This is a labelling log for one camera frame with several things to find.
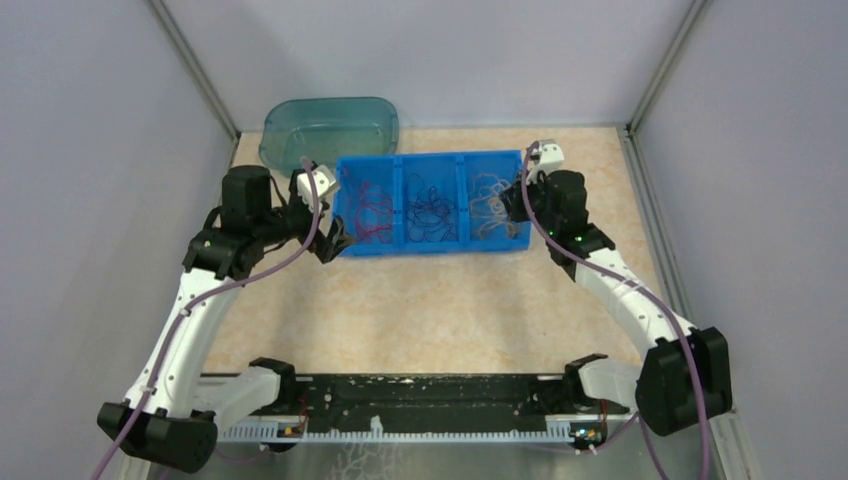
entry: teal plastic container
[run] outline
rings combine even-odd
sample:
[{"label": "teal plastic container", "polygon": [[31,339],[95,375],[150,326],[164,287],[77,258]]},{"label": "teal plastic container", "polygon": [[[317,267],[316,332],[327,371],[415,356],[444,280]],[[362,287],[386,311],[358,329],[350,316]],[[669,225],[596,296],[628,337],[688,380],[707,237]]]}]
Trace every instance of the teal plastic container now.
[{"label": "teal plastic container", "polygon": [[300,157],[335,168],[342,156],[390,155],[397,150],[397,110],[379,97],[290,100],[265,118],[259,158],[285,175]]}]

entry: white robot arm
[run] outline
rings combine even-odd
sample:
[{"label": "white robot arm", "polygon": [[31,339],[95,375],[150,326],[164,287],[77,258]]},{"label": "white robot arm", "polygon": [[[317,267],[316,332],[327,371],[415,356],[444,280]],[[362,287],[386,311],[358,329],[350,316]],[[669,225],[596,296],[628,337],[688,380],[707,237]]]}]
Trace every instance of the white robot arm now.
[{"label": "white robot arm", "polygon": [[[326,167],[312,167],[312,175],[315,195],[305,170],[296,170],[289,203],[277,191],[281,205],[273,208],[274,180],[266,168],[236,167],[224,177],[221,207],[210,212],[189,244],[174,305],[150,358],[124,400],[104,403],[98,415],[98,425],[113,439],[129,429],[120,444],[124,452],[192,473],[211,456],[219,431],[262,407],[296,404],[294,367],[275,360],[258,359],[211,391],[200,393],[197,382],[218,327],[241,290],[224,287],[249,282],[266,247],[298,239],[301,248],[327,263],[352,243],[335,218],[328,235],[317,231],[305,244],[314,216],[329,207],[324,199],[338,189]],[[225,291],[201,300],[210,290]]]},{"label": "white robot arm", "polygon": [[[643,359],[642,366],[604,355],[570,363],[564,379],[572,397],[587,404],[608,399],[638,410],[659,435],[693,425],[697,422],[695,395],[681,339],[670,319],[647,298],[650,291],[624,263],[613,241],[589,223],[583,175],[558,169],[564,156],[552,140],[534,142],[527,155],[526,190],[535,220],[556,244],[583,263],[549,245],[551,259],[601,300]],[[530,220],[520,179],[521,175],[501,194],[509,218],[515,222]],[[675,319],[693,351],[708,416],[728,411],[732,396],[724,336],[715,328],[701,331],[680,315],[675,314]]]}]

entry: cork surface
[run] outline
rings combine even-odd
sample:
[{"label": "cork surface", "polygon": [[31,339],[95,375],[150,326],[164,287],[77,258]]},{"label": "cork surface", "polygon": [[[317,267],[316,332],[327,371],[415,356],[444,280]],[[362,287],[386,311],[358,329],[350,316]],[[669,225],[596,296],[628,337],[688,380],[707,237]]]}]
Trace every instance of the cork surface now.
[{"label": "cork surface", "polygon": [[[543,138],[562,146],[564,168],[586,176],[591,221],[658,291],[615,129],[408,129],[398,151],[523,150]],[[260,140],[261,133],[244,134],[235,164],[261,164]],[[255,271],[296,248],[291,242]],[[593,352],[639,361],[600,302],[553,264],[534,232],[530,249],[519,253],[338,258],[328,265],[304,255],[242,291],[204,371],[238,372],[265,356],[310,373],[560,372]]]}]

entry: purple cable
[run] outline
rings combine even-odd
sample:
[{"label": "purple cable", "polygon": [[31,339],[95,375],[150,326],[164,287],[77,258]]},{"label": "purple cable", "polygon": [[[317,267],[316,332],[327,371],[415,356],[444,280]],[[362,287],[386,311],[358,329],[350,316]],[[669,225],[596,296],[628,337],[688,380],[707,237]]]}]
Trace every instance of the purple cable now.
[{"label": "purple cable", "polygon": [[[530,195],[527,193],[527,169],[530,166],[530,151],[533,148],[538,148],[539,142],[534,142],[530,147],[527,148],[527,154],[524,156],[524,164],[521,168],[521,198],[524,201],[524,209],[527,210],[527,216],[530,218],[530,222],[533,223],[533,226],[536,227],[536,230],[539,234],[542,235],[542,238],[545,240],[545,243],[550,245],[557,252],[565,255],[569,260],[579,263],[585,267],[591,268],[592,270],[601,273],[603,275],[607,275],[619,282],[622,282],[630,287],[633,287],[641,293],[645,298],[651,301],[663,314],[668,318],[669,323],[671,324],[671,328],[674,330],[674,333],[677,335],[677,338],[680,339],[680,346],[683,348],[683,356],[686,358],[686,365],[689,367],[689,377],[692,379],[692,387],[695,391],[695,407],[698,410],[698,424],[701,431],[701,473],[699,475],[700,480],[707,480],[707,477],[710,473],[710,426],[707,423],[707,408],[706,403],[704,401],[704,390],[701,387],[701,376],[698,374],[698,367],[695,364],[695,357],[692,356],[692,348],[689,347],[689,342],[686,340],[686,333],[683,332],[683,328],[680,326],[680,323],[677,321],[677,316],[674,312],[668,308],[659,297],[654,295],[647,288],[639,285],[633,280],[629,280],[625,278],[623,275],[620,275],[612,270],[608,270],[600,265],[595,265],[594,263],[587,262],[582,258],[574,255],[569,252],[565,248],[563,248],[560,244],[556,243],[554,239],[552,239],[544,228],[542,228],[542,224],[539,223],[539,220],[536,218],[536,214],[533,212],[533,206],[530,204]],[[648,443],[650,443],[649,437],[645,438]],[[657,464],[657,471],[660,472],[662,467]]]},{"label": "purple cable", "polygon": [[[291,254],[291,256],[282,262],[274,265],[273,267],[265,270],[264,272],[257,273],[256,275],[247,277],[243,280],[239,280],[237,282],[229,283],[227,285],[221,285],[220,287],[213,288],[207,292],[201,293],[197,297],[195,297],[190,302],[186,303],[183,307],[184,311],[191,312],[191,309],[194,308],[200,302],[209,299],[219,293],[226,292],[227,290],[232,290],[234,288],[243,287],[245,285],[249,285],[253,282],[262,280],[263,278],[273,275],[283,268],[289,266],[292,262],[297,260],[297,258],[303,255],[310,245],[312,245],[312,240],[315,238],[315,233],[318,231],[318,223],[321,220],[321,203],[318,198],[318,190],[315,185],[315,175],[312,173],[312,169],[310,168],[312,162],[306,158],[301,157],[300,163],[303,165],[304,170],[306,170],[306,177],[309,180],[309,187],[312,189],[312,205],[315,206],[315,211],[312,213],[312,225],[309,227],[309,234],[306,236],[306,240],[304,240],[303,244],[300,248],[297,249],[296,252]],[[183,319],[185,317],[182,313],[178,313],[176,317],[174,317],[174,322],[171,324],[171,328],[168,329],[168,333],[165,334],[165,339],[162,341],[162,348],[159,349],[159,354],[156,356],[156,360],[153,362],[153,367],[150,369],[150,376],[147,378],[147,384],[145,385],[147,389],[144,393],[142,393],[141,398],[138,400],[138,404],[133,410],[133,413],[130,414],[130,418],[127,419],[127,423],[124,424],[124,428],[118,433],[118,436],[115,437],[115,441],[109,445],[109,448],[106,450],[106,454],[103,455],[103,458],[100,459],[100,463],[97,464],[97,468],[94,469],[94,473],[91,474],[91,480],[99,480],[100,476],[103,475],[103,472],[106,470],[106,466],[109,465],[109,461],[112,460],[112,457],[115,456],[115,453],[120,448],[121,443],[123,443],[124,439],[127,438],[130,430],[132,429],[135,422],[138,420],[138,417],[141,415],[141,411],[144,409],[144,406],[147,405],[147,401],[150,399],[150,390],[153,389],[153,386],[156,384],[156,380],[158,379],[159,371],[162,369],[162,364],[165,363],[165,357],[168,355],[168,348],[171,346],[171,342],[174,340],[174,335],[177,333],[177,329],[182,324]]]}]

